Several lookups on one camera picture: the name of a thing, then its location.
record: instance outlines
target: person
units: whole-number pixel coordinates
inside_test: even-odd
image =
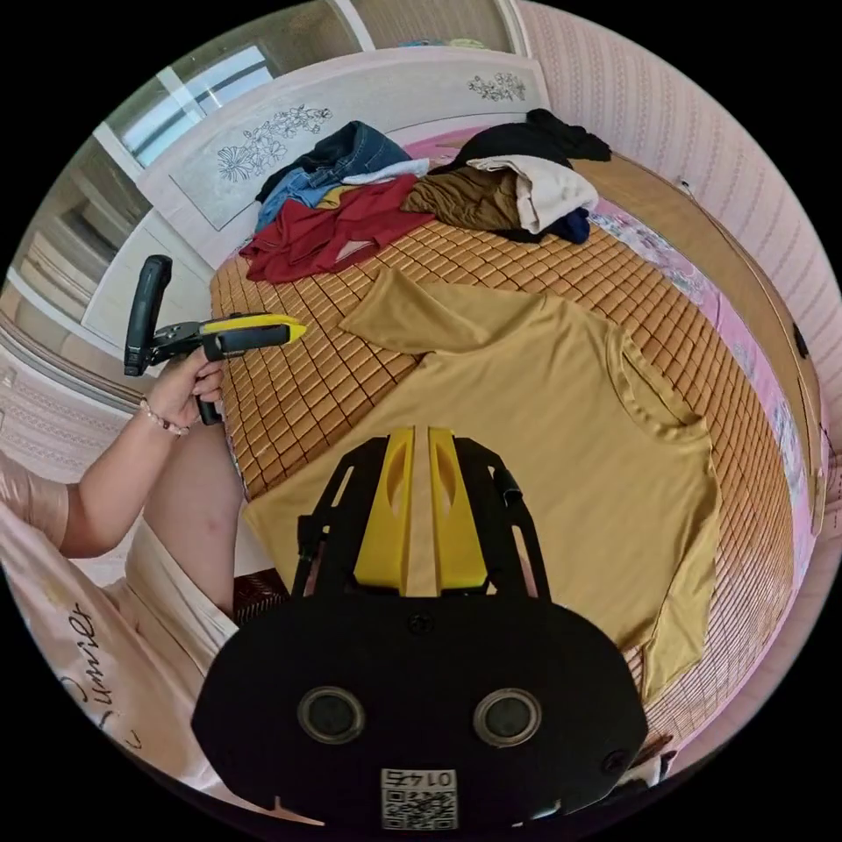
[[[171,777],[265,812],[222,784],[190,729],[203,678],[237,628],[235,550],[252,570],[271,566],[239,520],[223,426],[196,423],[196,397],[218,400],[222,379],[202,349],[167,365],[75,484],[0,450],[0,555],[40,651],[97,728]],[[133,526],[115,584],[100,589],[68,560],[109,552]]]

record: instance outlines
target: pink shirt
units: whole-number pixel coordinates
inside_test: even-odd
[[[195,667],[164,657],[139,634],[140,620],[118,603],[125,581],[101,589],[56,549],[68,509],[67,486],[0,451],[0,559],[47,663],[91,722],[140,758],[208,795],[265,812],[222,784],[193,736],[202,680]]]

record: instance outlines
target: blue jeans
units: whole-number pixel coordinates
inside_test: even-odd
[[[281,205],[287,199],[295,199],[308,208],[315,208],[322,201],[331,188],[338,187],[340,182],[326,183],[321,187],[311,187],[312,173],[305,173],[300,167],[290,170],[279,182],[277,187],[268,195],[260,208],[257,217],[256,232],[265,228],[278,215]]]
[[[322,138],[313,149],[296,159],[291,169],[267,196],[258,216],[257,231],[278,215],[287,199],[316,207],[328,190],[338,187],[349,175],[376,173],[409,156],[394,140],[370,125],[354,120]]]

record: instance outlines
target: headboard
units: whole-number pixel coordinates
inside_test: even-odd
[[[522,56],[404,47],[342,56],[282,76],[210,114],[138,179],[155,209],[214,268],[253,231],[267,176],[319,137],[362,120],[406,146],[517,121],[548,97]]]

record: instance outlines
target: hand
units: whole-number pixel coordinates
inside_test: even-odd
[[[222,397],[222,362],[208,362],[198,348],[186,360],[171,360],[147,398],[149,409],[179,427],[190,427],[199,418],[196,398],[218,401]]]

